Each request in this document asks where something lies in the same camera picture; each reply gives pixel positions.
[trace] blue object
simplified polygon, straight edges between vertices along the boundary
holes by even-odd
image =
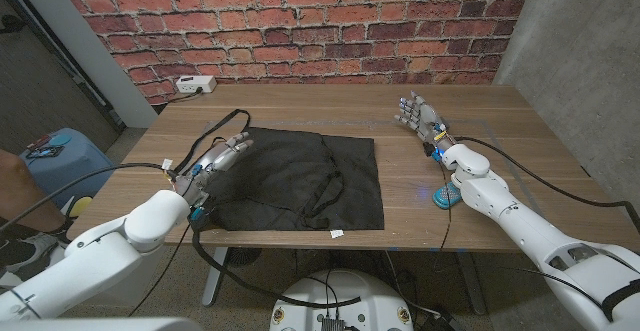
[[[433,202],[443,210],[448,210],[450,206],[455,205],[462,200],[460,189],[453,182],[449,181],[446,186],[442,186],[433,194]]]
[[[111,160],[93,142],[76,130],[64,128],[50,133],[49,136],[51,140],[42,147],[55,146],[51,144],[54,140],[64,143],[64,149],[56,157],[27,160],[29,150],[20,154],[20,158],[28,161],[27,167],[36,184],[46,194],[91,171],[113,166]],[[113,171],[104,172],[79,182],[54,197],[52,201],[56,207],[62,208],[72,196],[75,196],[75,200],[85,196],[94,197],[112,173]]]

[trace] power strip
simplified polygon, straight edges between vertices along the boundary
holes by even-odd
[[[202,92],[212,92],[216,87],[216,79],[213,76],[180,76],[176,85],[180,93],[195,93],[198,87],[202,87]]]

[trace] black cable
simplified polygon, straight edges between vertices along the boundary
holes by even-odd
[[[597,202],[597,201],[591,201],[591,200],[587,200],[584,199],[580,196],[576,196],[570,192],[567,192],[557,186],[552,185],[551,183],[545,181],[544,179],[542,179],[540,176],[536,175],[535,173],[533,173],[532,171],[530,171],[529,169],[527,169],[526,167],[524,167],[522,164],[520,164],[518,161],[514,160],[511,156],[509,156],[506,152],[500,150],[499,148],[484,142],[482,140],[478,140],[476,138],[473,137],[466,137],[466,136],[460,136],[460,137],[456,137],[455,138],[456,141],[471,141],[471,142],[476,142],[479,143],[482,146],[486,146],[490,149],[492,149],[493,151],[499,153],[500,155],[504,156],[507,160],[509,160],[511,163],[513,163],[514,165],[516,165],[518,168],[520,168],[522,171],[526,172],[527,174],[529,174],[529,176],[533,177],[534,179],[540,181],[542,184],[544,184],[545,186],[549,187],[550,189],[559,192],[571,199],[574,199],[576,201],[580,201],[582,203],[585,203],[587,205],[591,205],[591,206],[597,206],[597,207],[619,207],[619,206],[623,206],[626,210],[627,213],[629,214],[629,217],[631,218],[631,221],[633,222],[633,225],[636,227],[636,230],[638,231],[638,233],[640,233],[640,216],[638,216],[638,213],[636,212],[635,208],[633,207],[633,205],[631,204],[631,202],[629,201],[616,201],[616,202]]]
[[[291,297],[283,296],[283,295],[277,294],[275,292],[268,291],[268,290],[262,289],[262,288],[257,287],[257,286],[253,286],[253,285],[248,284],[247,282],[245,282],[243,279],[238,277],[233,272],[229,271],[226,267],[224,267],[224,266],[220,265],[218,262],[216,262],[216,260],[214,260],[213,257],[211,257],[204,250],[204,248],[202,248],[202,245],[200,244],[200,232],[197,231],[197,230],[193,231],[192,244],[193,244],[193,248],[196,249],[196,252],[198,253],[198,255],[200,255],[200,257],[202,257],[209,265],[211,265],[213,268],[218,270],[220,272],[220,274],[228,276],[233,281],[235,281],[238,285],[246,288],[247,290],[254,291],[254,292],[257,292],[257,293],[265,295],[265,296],[273,297],[275,299],[287,302],[287,303],[292,304],[292,305],[305,306],[305,307],[316,308],[316,309],[323,309],[325,307],[349,306],[349,305],[353,305],[353,304],[356,304],[356,303],[362,301],[362,299],[358,296],[358,297],[353,298],[351,300],[342,301],[342,302],[336,302],[336,303],[325,305],[325,304],[319,304],[319,303],[296,300],[296,299],[293,299]]]
[[[26,210],[22,211],[22,213],[20,213],[18,216],[16,216],[13,219],[7,221],[7,223],[5,223],[4,225],[2,225],[0,227],[0,234],[2,234],[9,226],[11,226],[11,225],[15,224],[16,222],[22,220],[24,217],[29,215],[31,212],[36,210],[38,207],[44,205],[46,202],[50,201],[52,198],[58,196],[59,194],[61,194],[65,190],[67,190],[68,188],[74,186],[75,184],[77,184],[79,182],[82,182],[82,181],[88,179],[91,176],[95,176],[95,175],[101,174],[103,172],[113,171],[113,170],[122,169],[122,168],[130,168],[130,167],[150,167],[150,168],[155,168],[155,169],[164,171],[164,169],[162,168],[161,165],[153,164],[153,163],[140,162],[140,163],[127,163],[127,164],[109,166],[109,167],[104,167],[104,168],[89,172],[88,174],[86,174],[84,176],[81,176],[81,177],[78,177],[77,179],[75,179],[75,180],[69,182],[68,184],[62,186],[58,190],[50,193],[48,196],[46,196],[42,200],[36,202],[35,204],[31,205]],[[167,170],[167,173],[170,173],[169,176],[171,176],[172,178],[175,178],[175,173],[173,173],[173,171]]]
[[[176,257],[176,254],[178,253],[178,249],[180,248],[180,245],[182,245],[182,241],[184,240],[184,237],[187,235],[187,231],[189,231],[189,226],[187,225],[187,228],[184,229],[184,232],[182,233],[182,237],[180,237],[180,241],[178,241],[178,246],[176,246],[176,249],[173,251],[173,254],[171,255],[171,257],[169,258],[169,261],[167,262],[167,265],[164,267],[164,270],[162,271],[162,273],[160,274],[160,276],[158,277],[158,279],[156,280],[156,282],[153,284],[153,286],[151,286],[151,289],[149,289],[149,291],[147,292],[147,294],[144,296],[144,298],[138,303],[138,305],[136,305],[136,307],[129,312],[129,314],[127,315],[127,317],[131,317],[136,311],[138,311],[138,309],[140,308],[140,306],[142,306],[142,304],[147,300],[147,298],[149,298],[149,296],[151,295],[151,293],[153,292],[153,290],[156,288],[156,286],[158,286],[158,284],[160,283],[160,280],[162,280],[162,277],[164,277],[164,274],[167,273],[167,270],[169,269],[169,266],[171,265],[171,262],[173,261],[174,257]]]

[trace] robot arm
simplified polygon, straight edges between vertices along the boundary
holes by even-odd
[[[422,97],[413,96],[415,102],[401,99],[403,115],[396,119],[435,147],[434,158],[455,170],[451,179],[469,207],[500,225],[540,271],[588,295],[546,278],[569,312],[588,330],[637,327],[633,319],[638,318],[640,309],[640,257],[620,246],[583,241],[562,233],[516,199],[506,182],[490,170],[486,157],[457,144],[439,126],[433,108]]]
[[[247,133],[208,150],[176,192],[158,191],[128,215],[96,226],[73,240],[65,258],[0,295],[0,321],[59,316],[124,280],[161,249],[166,235],[204,202],[202,191],[216,173],[228,170],[250,145]]]

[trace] wooden table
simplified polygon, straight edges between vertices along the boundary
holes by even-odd
[[[448,211],[431,200],[444,181],[438,164],[424,156],[413,132],[395,122],[400,97],[414,90],[450,123],[453,135],[480,138],[501,147],[544,179],[583,197],[607,201],[560,140],[513,87],[422,85],[219,85],[212,94],[170,104],[124,162],[179,162],[208,121],[241,108],[253,126],[375,139],[385,229],[347,231],[213,230],[202,242],[216,246],[433,250],[444,237]],[[217,135],[238,133],[239,115]],[[467,143],[491,161],[513,194],[570,236],[640,251],[640,236],[617,208],[597,208],[555,193],[483,146]],[[119,170],[109,179],[70,236],[129,213],[167,180],[150,169]],[[516,251],[518,247],[491,220],[463,203],[453,208],[445,250]],[[182,227],[167,237],[178,241]]]

